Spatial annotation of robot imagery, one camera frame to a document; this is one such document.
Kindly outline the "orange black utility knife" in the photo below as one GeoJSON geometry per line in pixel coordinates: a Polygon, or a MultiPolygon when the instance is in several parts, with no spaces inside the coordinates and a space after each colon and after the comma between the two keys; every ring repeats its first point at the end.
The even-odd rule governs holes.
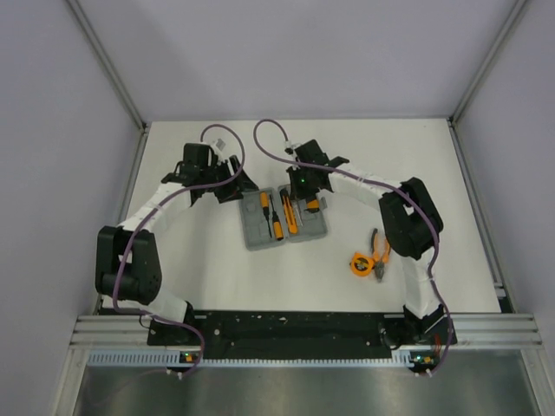
{"type": "Polygon", "coordinates": [[[282,188],[279,191],[279,194],[282,200],[282,206],[284,208],[284,215],[288,227],[288,232],[292,235],[298,234],[297,220],[295,217],[295,212],[292,206],[289,192],[286,188],[282,188]]]}

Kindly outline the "grey plastic tool case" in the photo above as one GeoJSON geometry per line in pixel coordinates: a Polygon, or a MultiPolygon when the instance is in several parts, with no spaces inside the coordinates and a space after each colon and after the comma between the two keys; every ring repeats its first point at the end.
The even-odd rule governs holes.
{"type": "Polygon", "coordinates": [[[277,188],[263,188],[259,191],[248,192],[242,199],[239,200],[239,212],[242,222],[245,247],[247,250],[265,250],[286,243],[302,243],[327,236],[328,226],[323,214],[323,210],[326,208],[326,203],[323,198],[318,198],[321,208],[320,212],[311,214],[304,210],[304,199],[294,200],[290,195],[297,220],[298,234],[292,235],[288,232],[284,208],[279,194],[279,191],[282,188],[286,188],[290,195],[290,187],[288,185],[281,185],[277,188]],[[268,195],[272,237],[269,236],[267,224],[260,205],[260,192],[265,192],[268,195]],[[270,196],[273,197],[274,206],[283,228],[284,239],[282,241],[277,241],[274,237],[271,221],[270,196]]]}

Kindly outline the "orange black screwdriver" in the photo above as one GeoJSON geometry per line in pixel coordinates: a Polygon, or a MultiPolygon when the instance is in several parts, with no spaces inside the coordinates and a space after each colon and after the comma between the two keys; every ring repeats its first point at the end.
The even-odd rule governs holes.
{"type": "Polygon", "coordinates": [[[260,199],[260,205],[261,205],[261,208],[262,208],[264,219],[265,219],[266,224],[267,224],[269,236],[272,237],[272,229],[271,229],[271,222],[270,222],[270,206],[269,206],[268,195],[265,192],[260,192],[259,199],[260,199]]]}
{"type": "Polygon", "coordinates": [[[275,209],[272,196],[270,196],[270,202],[271,202],[271,221],[272,221],[272,227],[274,231],[274,237],[277,241],[282,241],[284,239],[284,232],[283,232],[283,228],[282,228],[278,213],[275,209]]]}

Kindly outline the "orange handled pliers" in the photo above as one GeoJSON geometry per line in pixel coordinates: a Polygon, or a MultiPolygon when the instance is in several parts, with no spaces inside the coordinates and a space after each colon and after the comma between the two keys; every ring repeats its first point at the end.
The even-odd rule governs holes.
{"type": "Polygon", "coordinates": [[[377,282],[381,282],[385,275],[385,268],[389,262],[391,247],[385,234],[374,228],[370,238],[371,258],[374,262],[373,271],[377,282]]]}

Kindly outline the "orange tape measure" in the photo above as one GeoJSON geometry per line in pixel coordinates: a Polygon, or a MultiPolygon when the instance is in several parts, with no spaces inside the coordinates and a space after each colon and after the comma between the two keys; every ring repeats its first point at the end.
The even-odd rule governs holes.
{"type": "Polygon", "coordinates": [[[374,269],[375,261],[372,257],[357,252],[349,262],[349,266],[352,273],[356,276],[366,277],[374,269]]]}

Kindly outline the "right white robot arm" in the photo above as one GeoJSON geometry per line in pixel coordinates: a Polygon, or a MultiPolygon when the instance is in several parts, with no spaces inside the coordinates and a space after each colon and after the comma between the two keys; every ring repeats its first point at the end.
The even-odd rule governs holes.
{"type": "Polygon", "coordinates": [[[418,178],[392,181],[361,171],[348,159],[331,159],[315,140],[302,145],[285,142],[285,152],[295,161],[287,169],[294,199],[311,201],[326,190],[352,197],[377,210],[382,230],[392,251],[402,258],[405,279],[404,322],[407,337],[423,343],[437,329],[431,316],[440,300],[429,281],[429,266],[437,258],[432,248],[439,243],[443,222],[427,187],[418,178]]]}

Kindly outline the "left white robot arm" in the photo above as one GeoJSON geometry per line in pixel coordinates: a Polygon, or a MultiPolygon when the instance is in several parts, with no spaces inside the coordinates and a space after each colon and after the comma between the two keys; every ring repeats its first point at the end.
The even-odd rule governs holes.
{"type": "Polygon", "coordinates": [[[219,203],[256,189],[244,172],[243,155],[225,157],[214,144],[187,143],[183,157],[138,211],[97,237],[95,289],[118,311],[168,320],[166,332],[184,344],[196,335],[193,306],[162,287],[157,239],[204,194],[219,203]]]}

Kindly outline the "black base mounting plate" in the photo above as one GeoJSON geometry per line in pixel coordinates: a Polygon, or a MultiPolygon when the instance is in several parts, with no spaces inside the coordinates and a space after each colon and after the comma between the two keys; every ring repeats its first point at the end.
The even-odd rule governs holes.
{"type": "Polygon", "coordinates": [[[205,347],[205,359],[389,358],[398,348],[457,342],[442,314],[419,322],[403,313],[197,310],[188,328],[153,322],[147,343],[205,347]]]}

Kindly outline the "left aluminium corner post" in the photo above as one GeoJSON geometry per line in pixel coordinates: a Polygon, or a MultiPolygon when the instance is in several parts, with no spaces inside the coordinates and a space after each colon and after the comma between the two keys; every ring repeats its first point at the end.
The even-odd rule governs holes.
{"type": "Polygon", "coordinates": [[[101,38],[97,35],[81,2],[77,0],[63,0],[62,3],[66,6],[75,25],[83,34],[101,71],[108,80],[109,86],[114,91],[116,98],[127,113],[127,116],[139,131],[144,131],[147,127],[147,123],[140,115],[140,111],[128,92],[125,82],[122,80],[119,71],[104,48],[101,38]]]}

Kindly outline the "aluminium corner post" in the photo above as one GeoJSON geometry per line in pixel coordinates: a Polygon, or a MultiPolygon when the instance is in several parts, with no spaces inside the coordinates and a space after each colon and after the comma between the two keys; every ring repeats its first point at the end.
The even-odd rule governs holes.
{"type": "Polygon", "coordinates": [[[459,99],[452,115],[449,117],[449,122],[452,125],[457,124],[464,117],[475,96],[486,81],[486,78],[493,70],[500,54],[503,52],[503,49],[506,47],[520,22],[526,15],[531,3],[532,1],[530,0],[518,0],[512,2],[508,15],[501,24],[493,42],[488,48],[479,67],[475,71],[471,81],[465,88],[464,93],[459,99]]]}
{"type": "Polygon", "coordinates": [[[75,25],[83,34],[101,71],[108,80],[109,86],[114,91],[116,98],[127,113],[127,116],[139,131],[144,131],[147,127],[147,123],[140,115],[140,111],[128,92],[125,82],[122,80],[119,71],[104,48],[101,38],[97,35],[81,2],[77,0],[63,0],[62,3],[66,6],[75,25]]]}

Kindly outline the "aluminium front frame rail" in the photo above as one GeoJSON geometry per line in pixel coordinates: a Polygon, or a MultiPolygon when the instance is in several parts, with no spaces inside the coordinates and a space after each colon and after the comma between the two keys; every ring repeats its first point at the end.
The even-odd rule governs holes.
{"type": "MultiPolygon", "coordinates": [[[[532,315],[455,314],[454,345],[457,348],[540,348],[543,340],[532,315]]],[[[400,314],[300,313],[204,311],[196,315],[193,329],[152,322],[134,315],[83,315],[70,338],[72,348],[176,348],[199,345],[204,339],[220,341],[359,339],[373,346],[382,332],[403,335],[406,324],[400,314]]]]}

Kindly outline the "right aluminium corner post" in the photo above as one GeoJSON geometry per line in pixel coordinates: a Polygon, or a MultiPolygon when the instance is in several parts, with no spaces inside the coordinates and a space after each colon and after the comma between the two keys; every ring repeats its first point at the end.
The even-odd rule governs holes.
{"type": "Polygon", "coordinates": [[[531,3],[532,1],[530,0],[518,0],[512,2],[508,15],[501,24],[493,42],[488,48],[479,67],[475,71],[471,81],[465,88],[464,93],[459,99],[452,115],[449,117],[449,122],[452,125],[457,124],[464,117],[475,96],[486,81],[486,78],[493,70],[500,54],[503,52],[503,49],[506,47],[520,22],[526,15],[531,3]]]}

